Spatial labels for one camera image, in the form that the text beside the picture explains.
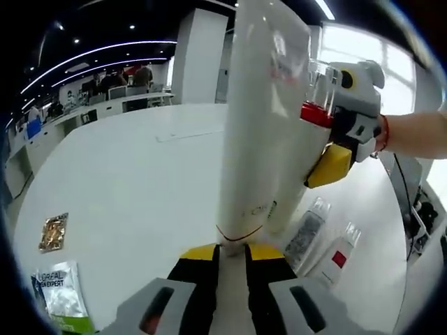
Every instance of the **red label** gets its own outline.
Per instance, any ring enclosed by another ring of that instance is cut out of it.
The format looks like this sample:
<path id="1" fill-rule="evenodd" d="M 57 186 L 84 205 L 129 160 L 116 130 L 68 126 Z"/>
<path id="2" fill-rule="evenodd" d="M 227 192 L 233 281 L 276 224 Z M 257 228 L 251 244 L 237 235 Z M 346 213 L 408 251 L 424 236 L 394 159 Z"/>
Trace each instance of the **red label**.
<path id="1" fill-rule="evenodd" d="M 344 263 L 346 263 L 346 257 L 344 257 L 344 255 L 342 253 L 340 253 L 339 251 L 337 251 L 334 255 L 334 257 L 332 257 L 332 260 L 334 261 L 334 263 L 336 265 L 339 266 L 340 269 L 343 268 Z"/>

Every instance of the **desk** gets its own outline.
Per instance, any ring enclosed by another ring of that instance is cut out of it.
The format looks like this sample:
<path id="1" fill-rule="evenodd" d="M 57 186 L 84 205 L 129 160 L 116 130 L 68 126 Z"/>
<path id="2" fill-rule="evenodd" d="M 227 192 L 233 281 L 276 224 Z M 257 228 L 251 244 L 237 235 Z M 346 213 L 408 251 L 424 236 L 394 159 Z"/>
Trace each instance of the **desk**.
<path id="1" fill-rule="evenodd" d="M 78 261 L 87 309 L 102 329 L 120 303 L 165 278 L 181 253 L 215 242 L 226 109 L 158 107 L 75 129 L 43 164 L 20 211 L 14 248 L 26 279 L 36 267 Z M 171 140 L 161 140 L 167 135 Z M 406 249 L 386 171 L 372 158 L 355 164 L 339 183 L 306 192 L 298 213 L 316 195 L 332 203 L 329 231 L 348 221 L 362 229 L 335 294 L 354 321 L 391 332 L 404 294 Z M 45 219 L 64 212 L 64 249 L 40 254 Z"/>
<path id="2" fill-rule="evenodd" d="M 40 133 L 31 140 L 25 139 L 26 131 L 17 134 L 11 142 L 10 155 L 5 164 L 5 180 L 12 197 L 16 198 L 20 194 L 29 175 L 37 173 L 51 151 L 73 129 L 82 125 L 81 115 L 96 110 L 98 119 L 103 119 L 121 114 L 124 111 L 123 104 L 127 101 L 162 99 L 165 104 L 170 105 L 173 96 L 171 93 L 148 93 L 103 101 L 92 106 L 81 106 L 44 124 Z"/>

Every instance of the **white round table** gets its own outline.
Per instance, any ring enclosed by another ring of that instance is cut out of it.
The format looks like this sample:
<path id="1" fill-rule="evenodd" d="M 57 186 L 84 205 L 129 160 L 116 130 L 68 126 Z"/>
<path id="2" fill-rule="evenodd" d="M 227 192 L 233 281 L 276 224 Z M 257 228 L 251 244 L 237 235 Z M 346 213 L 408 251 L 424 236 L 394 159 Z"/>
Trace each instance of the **white round table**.
<path id="1" fill-rule="evenodd" d="M 165 106 L 75 129 L 45 161 L 20 210 L 14 248 L 29 283 L 37 267 L 76 260 L 85 304 L 102 329 L 120 303 L 165 278 L 181 253 L 215 242 L 226 110 Z M 328 243 L 349 221 L 362 229 L 335 295 L 365 329 L 391 332 L 405 289 L 406 246 L 386 171 L 378 160 L 356 164 L 342 181 L 308 190 L 297 215 L 317 195 L 332 204 Z M 41 254 L 45 219 L 65 212 L 64 248 Z"/>

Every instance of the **human arm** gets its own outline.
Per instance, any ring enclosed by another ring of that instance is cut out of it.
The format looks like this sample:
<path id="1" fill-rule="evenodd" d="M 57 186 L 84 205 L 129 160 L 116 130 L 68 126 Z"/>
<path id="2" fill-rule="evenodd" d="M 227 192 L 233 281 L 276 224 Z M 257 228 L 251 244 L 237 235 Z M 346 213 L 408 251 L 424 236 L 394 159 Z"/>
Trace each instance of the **human arm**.
<path id="1" fill-rule="evenodd" d="M 447 158 L 446 112 L 424 112 L 408 115 L 389 115 L 386 151 L 420 158 Z M 376 149 L 386 141 L 386 120 L 379 117 L 382 133 L 376 138 Z"/>

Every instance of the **yellow block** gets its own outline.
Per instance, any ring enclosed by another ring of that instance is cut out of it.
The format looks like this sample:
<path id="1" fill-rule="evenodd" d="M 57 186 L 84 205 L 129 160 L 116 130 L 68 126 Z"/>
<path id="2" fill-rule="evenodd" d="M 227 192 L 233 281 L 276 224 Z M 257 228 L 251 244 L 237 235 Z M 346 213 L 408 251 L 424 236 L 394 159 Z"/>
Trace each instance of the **yellow block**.
<path id="1" fill-rule="evenodd" d="M 268 244 L 249 244 L 252 260 L 273 260 L 284 255 Z"/>
<path id="2" fill-rule="evenodd" d="M 349 149 L 330 145 L 307 178 L 307 187 L 315 188 L 345 178 L 351 167 L 351 155 Z"/>
<path id="3" fill-rule="evenodd" d="M 197 248 L 189 249 L 180 258 L 187 258 L 189 260 L 212 260 L 214 248 L 216 244 L 207 244 L 206 246 L 198 246 Z"/>

